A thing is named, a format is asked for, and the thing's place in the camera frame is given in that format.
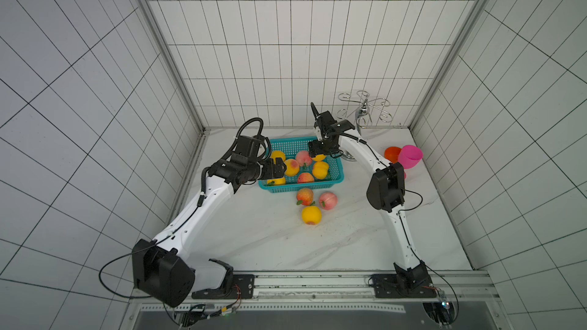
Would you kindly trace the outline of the orange-red peach top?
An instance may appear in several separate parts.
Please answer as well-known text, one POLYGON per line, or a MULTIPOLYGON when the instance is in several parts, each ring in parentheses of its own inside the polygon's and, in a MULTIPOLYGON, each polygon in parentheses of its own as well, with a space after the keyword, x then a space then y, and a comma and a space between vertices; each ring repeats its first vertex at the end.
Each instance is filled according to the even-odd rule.
POLYGON ((312 189, 303 188, 297 192, 296 200, 298 205, 312 206, 314 203, 314 194, 312 189))

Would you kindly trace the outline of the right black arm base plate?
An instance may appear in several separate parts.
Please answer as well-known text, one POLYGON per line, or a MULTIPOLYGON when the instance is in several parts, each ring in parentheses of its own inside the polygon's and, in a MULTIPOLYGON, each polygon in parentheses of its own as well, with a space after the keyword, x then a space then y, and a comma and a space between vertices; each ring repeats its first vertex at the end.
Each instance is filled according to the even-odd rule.
POLYGON ((373 274, 368 278, 367 284, 374 290, 377 299, 437 298, 437 292, 425 286, 420 286, 412 290, 400 288, 396 274, 373 274))

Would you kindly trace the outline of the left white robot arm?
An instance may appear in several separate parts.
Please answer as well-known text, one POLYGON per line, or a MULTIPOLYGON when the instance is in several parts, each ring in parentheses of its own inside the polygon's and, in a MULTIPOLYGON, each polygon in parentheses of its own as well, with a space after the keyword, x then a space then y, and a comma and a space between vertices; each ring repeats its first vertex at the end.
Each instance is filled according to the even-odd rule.
POLYGON ((271 158, 271 142, 260 117, 247 120, 228 151, 201 174, 200 193, 151 241, 132 249, 134 287, 176 307, 194 292, 232 293, 233 267, 197 253, 200 234, 214 213, 243 185, 284 176, 286 166, 271 158))

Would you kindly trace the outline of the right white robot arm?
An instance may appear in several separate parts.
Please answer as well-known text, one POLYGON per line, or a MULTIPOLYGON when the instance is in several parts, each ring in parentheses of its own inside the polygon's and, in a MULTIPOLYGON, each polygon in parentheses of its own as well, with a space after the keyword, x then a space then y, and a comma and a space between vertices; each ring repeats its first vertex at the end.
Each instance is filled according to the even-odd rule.
POLYGON ((331 112, 319 112, 311 103, 316 140, 309 143, 312 157, 318 154, 341 157, 346 152, 370 175, 366 198, 382 214, 392 244, 394 279, 374 279, 372 283, 395 290, 400 296, 416 296, 431 283, 426 264, 417 256, 414 240, 406 222, 404 168, 376 152, 347 121, 336 121, 331 112))

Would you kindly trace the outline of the orange-pink peach bottom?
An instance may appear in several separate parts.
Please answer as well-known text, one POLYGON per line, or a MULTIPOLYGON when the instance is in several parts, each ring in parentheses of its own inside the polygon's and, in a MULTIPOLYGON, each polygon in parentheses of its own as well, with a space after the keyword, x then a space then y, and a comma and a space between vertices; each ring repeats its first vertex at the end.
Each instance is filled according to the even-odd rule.
POLYGON ((284 174, 286 177, 296 177, 296 175, 299 174, 300 165, 295 159, 287 159, 285 161, 285 165, 286 171, 284 174))

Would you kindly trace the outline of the yellow peach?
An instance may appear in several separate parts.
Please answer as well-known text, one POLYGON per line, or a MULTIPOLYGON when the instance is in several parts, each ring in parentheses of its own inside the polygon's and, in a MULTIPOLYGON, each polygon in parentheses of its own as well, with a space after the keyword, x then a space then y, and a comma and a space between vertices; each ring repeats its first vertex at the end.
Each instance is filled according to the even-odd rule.
POLYGON ((277 163, 278 160, 282 160, 282 161, 286 161, 287 158, 285 156, 285 153, 282 151, 272 151, 271 153, 271 159, 277 163))
POLYGON ((284 177, 277 178, 277 179, 270 179, 266 181, 267 186, 282 186, 287 183, 287 180, 284 177))
POLYGON ((302 221, 307 225, 318 225, 322 220, 322 212, 316 206, 307 206, 301 211, 302 221))
POLYGON ((313 164, 312 175, 316 180, 325 180, 328 176, 330 166, 324 161, 313 164))
POLYGON ((301 173, 297 179, 298 183, 313 183, 314 181, 314 177, 311 173, 301 173))
POLYGON ((326 156, 324 154, 318 154, 316 155, 316 157, 313 157, 312 160, 315 162, 320 162, 323 161, 326 158, 326 156))

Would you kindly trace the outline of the pink peach top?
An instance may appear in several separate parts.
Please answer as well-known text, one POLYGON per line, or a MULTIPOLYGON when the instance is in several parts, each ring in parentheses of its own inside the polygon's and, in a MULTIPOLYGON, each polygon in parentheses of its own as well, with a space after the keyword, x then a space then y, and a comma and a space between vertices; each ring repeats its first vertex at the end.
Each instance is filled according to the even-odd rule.
POLYGON ((321 209, 330 211, 338 204, 338 197, 333 192, 324 192, 319 197, 319 207, 321 209))

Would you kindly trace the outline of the pink peach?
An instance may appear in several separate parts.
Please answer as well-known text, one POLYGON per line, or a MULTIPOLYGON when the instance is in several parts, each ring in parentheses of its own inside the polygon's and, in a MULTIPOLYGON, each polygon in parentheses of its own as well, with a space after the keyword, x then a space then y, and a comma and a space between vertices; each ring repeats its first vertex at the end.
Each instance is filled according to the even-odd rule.
POLYGON ((295 160, 299 163, 300 167, 310 167, 313 163, 309 151, 299 151, 296 154, 295 160))
POLYGON ((330 211, 338 204, 338 197, 333 192, 324 192, 319 197, 319 207, 321 209, 330 211))

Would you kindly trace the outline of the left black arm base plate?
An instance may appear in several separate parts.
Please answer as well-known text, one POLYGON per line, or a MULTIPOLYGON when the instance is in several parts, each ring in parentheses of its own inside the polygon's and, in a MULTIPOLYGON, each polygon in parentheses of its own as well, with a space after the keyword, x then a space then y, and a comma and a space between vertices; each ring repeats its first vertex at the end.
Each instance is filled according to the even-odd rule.
POLYGON ((224 279, 219 288, 192 292, 192 299, 252 299, 255 289, 255 275, 233 274, 224 279))

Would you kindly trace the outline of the orange plastic goblet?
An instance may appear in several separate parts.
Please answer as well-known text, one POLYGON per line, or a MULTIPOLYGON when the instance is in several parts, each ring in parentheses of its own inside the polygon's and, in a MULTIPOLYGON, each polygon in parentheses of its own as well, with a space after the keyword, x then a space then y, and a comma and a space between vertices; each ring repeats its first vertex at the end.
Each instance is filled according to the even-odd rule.
POLYGON ((384 157, 387 160, 389 160, 391 163, 397 163, 400 153, 401 153, 401 148, 389 147, 385 150, 384 157))

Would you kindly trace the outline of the magenta plastic goblet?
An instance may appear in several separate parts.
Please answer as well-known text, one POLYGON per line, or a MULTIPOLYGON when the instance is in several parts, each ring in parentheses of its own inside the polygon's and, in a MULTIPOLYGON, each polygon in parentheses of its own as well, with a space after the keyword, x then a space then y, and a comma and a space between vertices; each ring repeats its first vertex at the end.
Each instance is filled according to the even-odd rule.
POLYGON ((397 162, 404 168, 404 178, 407 177, 406 171, 417 166, 422 159, 423 151, 414 145, 406 145, 401 149, 397 162))

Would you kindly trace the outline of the aluminium mounting rail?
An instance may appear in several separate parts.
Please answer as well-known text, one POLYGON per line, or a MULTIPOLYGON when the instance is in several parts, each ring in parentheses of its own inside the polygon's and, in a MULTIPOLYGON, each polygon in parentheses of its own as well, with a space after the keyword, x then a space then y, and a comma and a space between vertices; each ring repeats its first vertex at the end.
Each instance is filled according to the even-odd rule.
POLYGON ((409 303, 436 303, 464 309, 466 303, 491 303, 499 299, 489 275, 483 271, 449 270, 432 273, 426 285, 437 292, 435 299, 377 299, 367 284, 373 274, 386 271, 237 271, 255 275, 252 299, 192 299, 176 307, 156 299, 138 301, 139 310, 186 313, 192 309, 208 313, 230 306, 236 311, 252 310, 375 310, 401 313, 409 303))

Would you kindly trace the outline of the chrome cup holder stand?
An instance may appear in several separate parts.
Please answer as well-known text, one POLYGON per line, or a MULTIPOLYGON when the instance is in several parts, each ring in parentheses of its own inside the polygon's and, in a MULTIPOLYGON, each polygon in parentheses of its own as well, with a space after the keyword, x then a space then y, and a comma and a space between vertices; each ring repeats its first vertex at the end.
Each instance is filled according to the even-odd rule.
POLYGON ((374 125, 371 117, 373 111, 379 111, 379 121, 391 124, 394 116, 386 110, 391 105, 387 99, 370 99, 370 93, 365 90, 358 90, 356 96, 357 98, 353 99, 351 93, 339 93, 337 99, 340 102, 345 102, 348 106, 353 106, 353 109, 341 108, 336 113, 338 120, 351 122, 360 137, 362 137, 362 132, 365 129, 371 128, 374 125))

